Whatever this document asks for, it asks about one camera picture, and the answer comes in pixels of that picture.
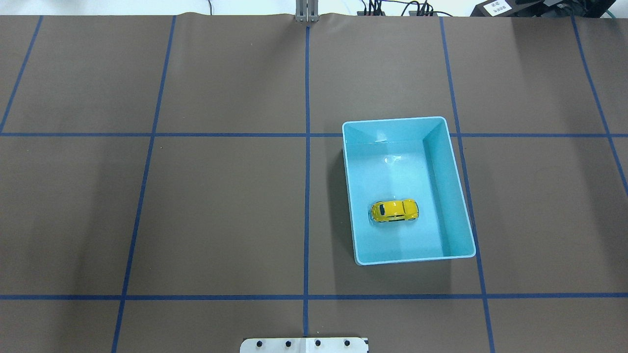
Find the white background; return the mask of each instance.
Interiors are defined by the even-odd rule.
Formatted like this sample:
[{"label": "white background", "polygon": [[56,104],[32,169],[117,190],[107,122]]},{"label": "white background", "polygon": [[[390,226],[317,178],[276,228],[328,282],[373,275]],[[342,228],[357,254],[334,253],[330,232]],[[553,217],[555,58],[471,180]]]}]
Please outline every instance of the white background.
[{"label": "white background", "polygon": [[[0,14],[209,14],[207,0],[0,0]],[[430,0],[434,10],[454,16],[468,16],[482,0]],[[295,13],[295,0],[212,0],[214,14]],[[405,5],[384,3],[388,16],[399,16]],[[360,0],[319,0],[318,12],[355,15],[364,5]],[[628,0],[618,0],[610,10],[617,17],[628,17]]]}]

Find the yellow toy car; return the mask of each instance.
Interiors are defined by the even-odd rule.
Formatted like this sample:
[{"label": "yellow toy car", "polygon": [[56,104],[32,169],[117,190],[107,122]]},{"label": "yellow toy car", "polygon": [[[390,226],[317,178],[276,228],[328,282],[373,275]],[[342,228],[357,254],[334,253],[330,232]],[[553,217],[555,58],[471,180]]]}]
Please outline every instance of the yellow toy car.
[{"label": "yellow toy car", "polygon": [[378,222],[395,220],[415,220],[419,217],[419,207],[411,198],[397,201],[380,201],[371,206],[371,216]]}]

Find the rectangular container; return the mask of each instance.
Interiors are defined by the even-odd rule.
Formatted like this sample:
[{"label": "rectangular container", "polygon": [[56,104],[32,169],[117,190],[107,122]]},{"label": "rectangular container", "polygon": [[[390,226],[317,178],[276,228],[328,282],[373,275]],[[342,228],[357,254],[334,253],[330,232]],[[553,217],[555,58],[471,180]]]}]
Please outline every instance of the rectangular container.
[{"label": "rectangular container", "polygon": [[[349,121],[342,125],[342,140],[357,264],[475,255],[444,118]],[[416,200],[416,220],[372,220],[372,204],[406,198]]]}]

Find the label sticker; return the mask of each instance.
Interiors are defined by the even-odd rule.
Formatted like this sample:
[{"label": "label sticker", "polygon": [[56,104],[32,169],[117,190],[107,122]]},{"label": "label sticker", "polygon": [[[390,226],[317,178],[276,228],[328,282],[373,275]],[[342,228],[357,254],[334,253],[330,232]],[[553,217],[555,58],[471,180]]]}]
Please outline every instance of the label sticker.
[{"label": "label sticker", "polygon": [[508,5],[506,0],[493,1],[490,4],[484,5],[484,8],[491,16],[497,16],[498,14],[505,13],[508,10],[512,10],[512,7]]}]

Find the white bracket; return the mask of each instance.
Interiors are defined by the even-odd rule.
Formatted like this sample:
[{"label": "white bracket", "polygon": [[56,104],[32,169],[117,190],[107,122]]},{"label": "white bracket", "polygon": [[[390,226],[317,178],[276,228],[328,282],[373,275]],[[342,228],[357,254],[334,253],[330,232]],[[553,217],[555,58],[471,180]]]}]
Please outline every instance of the white bracket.
[{"label": "white bracket", "polygon": [[240,353],[369,353],[369,339],[359,337],[246,339]]},{"label": "white bracket", "polygon": [[296,0],[297,22],[318,21],[318,0]]}]

